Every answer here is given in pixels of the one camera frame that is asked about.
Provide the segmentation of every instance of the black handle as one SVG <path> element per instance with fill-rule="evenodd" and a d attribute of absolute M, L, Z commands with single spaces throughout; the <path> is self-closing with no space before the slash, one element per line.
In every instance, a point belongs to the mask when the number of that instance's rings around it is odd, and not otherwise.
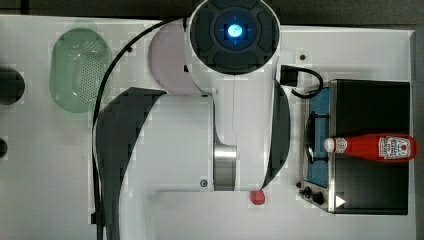
<path fill-rule="evenodd" d="M 307 69 L 307 68 L 300 68 L 300 67 L 294 67 L 294 66 L 287 66 L 287 65 L 281 65 L 281 78 L 280 78 L 280 84 L 281 85 L 287 85 L 291 87 L 297 86 L 297 76 L 299 72 L 305 72 L 314 75 L 316 78 L 318 78 L 319 86 L 318 89 L 313 90 L 308 95 L 300 94 L 296 92 L 295 90 L 292 90 L 292 94 L 295 95 L 298 98 L 302 99 L 310 99 L 315 96 L 317 96 L 322 89 L 324 88 L 324 80 L 322 79 L 321 75 L 319 73 Z"/>
<path fill-rule="evenodd" d="M 306 142 L 305 142 L 305 150 L 306 156 L 308 157 L 309 163 L 313 164 L 315 161 L 324 160 L 328 161 L 328 157 L 317 158 L 314 157 L 314 148 L 315 148 L 315 119 L 317 118 L 330 118 L 328 114 L 316 114 L 315 112 L 311 112 L 308 118 L 308 122 L 306 123 Z"/>

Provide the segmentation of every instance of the ketchup bottle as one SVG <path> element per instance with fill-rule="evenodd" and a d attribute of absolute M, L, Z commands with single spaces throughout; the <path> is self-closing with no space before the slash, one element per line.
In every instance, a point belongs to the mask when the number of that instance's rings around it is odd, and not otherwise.
<path fill-rule="evenodd" d="M 327 152 L 343 153 L 377 162 L 407 162 L 418 153 L 417 141 L 406 134 L 366 134 L 357 137 L 327 138 Z"/>

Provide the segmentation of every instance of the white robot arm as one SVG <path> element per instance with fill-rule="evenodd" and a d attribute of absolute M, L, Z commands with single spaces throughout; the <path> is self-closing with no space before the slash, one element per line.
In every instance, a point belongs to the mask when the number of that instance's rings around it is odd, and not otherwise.
<path fill-rule="evenodd" d="M 275 79 L 279 22 L 260 0 L 204 1 L 186 28 L 202 96 L 130 88 L 95 126 L 107 239 L 153 240 L 163 191 L 255 191 L 283 166 L 290 115 Z"/>

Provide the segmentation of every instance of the green plastic colander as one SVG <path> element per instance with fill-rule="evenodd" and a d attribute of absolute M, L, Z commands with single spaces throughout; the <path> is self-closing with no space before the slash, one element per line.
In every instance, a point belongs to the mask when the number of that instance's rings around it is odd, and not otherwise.
<path fill-rule="evenodd" d="M 71 113 L 93 110 L 111 52 L 96 32 L 78 28 L 63 34 L 52 53 L 49 88 L 53 100 Z"/>

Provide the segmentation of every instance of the bottle cap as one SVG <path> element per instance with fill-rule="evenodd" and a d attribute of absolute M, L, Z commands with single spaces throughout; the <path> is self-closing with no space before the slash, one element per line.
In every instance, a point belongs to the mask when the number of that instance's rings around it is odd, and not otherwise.
<path fill-rule="evenodd" d="M 327 138 L 327 139 L 325 139 L 325 141 L 324 141 L 324 148 L 325 148 L 325 151 L 327 151 L 327 152 L 334 152 L 334 139 L 332 139 L 332 138 Z"/>

